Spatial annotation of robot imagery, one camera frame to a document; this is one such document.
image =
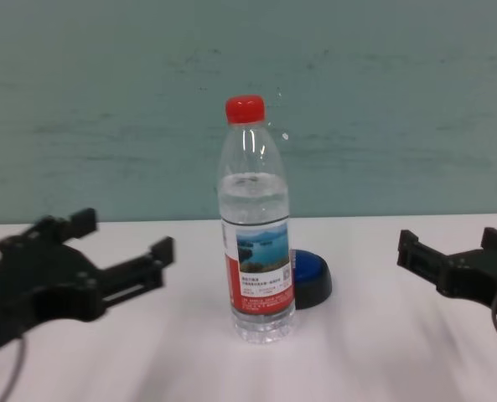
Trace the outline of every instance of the plastic bottle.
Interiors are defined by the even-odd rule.
[[[217,188],[231,310],[243,339],[269,343],[291,331],[295,311],[287,182],[263,99],[230,98],[225,112]]]

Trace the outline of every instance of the red and white label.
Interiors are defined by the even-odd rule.
[[[249,314],[280,312],[293,301],[287,219],[271,224],[222,221],[230,301]]]

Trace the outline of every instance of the table surface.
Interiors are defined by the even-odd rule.
[[[257,346],[231,326],[218,221],[102,224],[72,243],[99,266],[174,237],[167,286],[97,322],[29,332],[11,401],[497,402],[489,310],[396,266],[401,229],[453,253],[479,247],[484,226],[497,214],[292,219],[291,246],[326,259],[334,292],[298,312],[286,339]],[[21,229],[0,225],[0,238]],[[15,352],[0,350],[0,392]]]

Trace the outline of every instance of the teal wall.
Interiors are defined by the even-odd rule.
[[[497,212],[497,0],[0,0],[0,222],[216,217],[246,92],[293,215]]]

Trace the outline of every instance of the blue object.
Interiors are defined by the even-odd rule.
[[[293,277],[295,284],[311,281],[323,271],[322,259],[306,250],[293,250]]]
[[[317,306],[329,298],[332,278],[323,258],[309,251],[291,250],[291,264],[298,310]]]

